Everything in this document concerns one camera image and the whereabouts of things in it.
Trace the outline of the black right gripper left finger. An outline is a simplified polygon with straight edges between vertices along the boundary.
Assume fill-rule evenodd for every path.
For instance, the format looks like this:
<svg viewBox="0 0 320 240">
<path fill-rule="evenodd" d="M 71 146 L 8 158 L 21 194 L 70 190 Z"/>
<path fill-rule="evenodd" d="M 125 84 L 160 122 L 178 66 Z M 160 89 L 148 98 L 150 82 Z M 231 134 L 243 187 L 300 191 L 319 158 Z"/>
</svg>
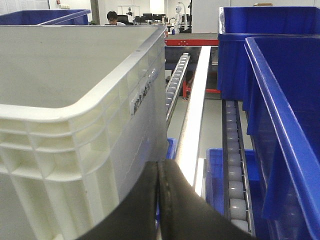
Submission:
<svg viewBox="0 0 320 240">
<path fill-rule="evenodd" d="M 158 163 L 148 161 L 131 191 L 80 240 L 154 240 L 158 201 Z"/>
</svg>

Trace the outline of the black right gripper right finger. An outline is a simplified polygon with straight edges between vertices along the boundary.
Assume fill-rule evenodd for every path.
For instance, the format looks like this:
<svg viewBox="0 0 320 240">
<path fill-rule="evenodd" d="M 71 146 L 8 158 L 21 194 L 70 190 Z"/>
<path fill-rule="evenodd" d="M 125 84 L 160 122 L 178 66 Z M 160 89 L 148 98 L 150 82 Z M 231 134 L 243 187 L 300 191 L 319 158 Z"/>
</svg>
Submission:
<svg viewBox="0 0 320 240">
<path fill-rule="evenodd" d="M 198 196 L 175 161 L 161 161 L 158 170 L 162 239 L 256 239 L 232 224 Z"/>
</svg>

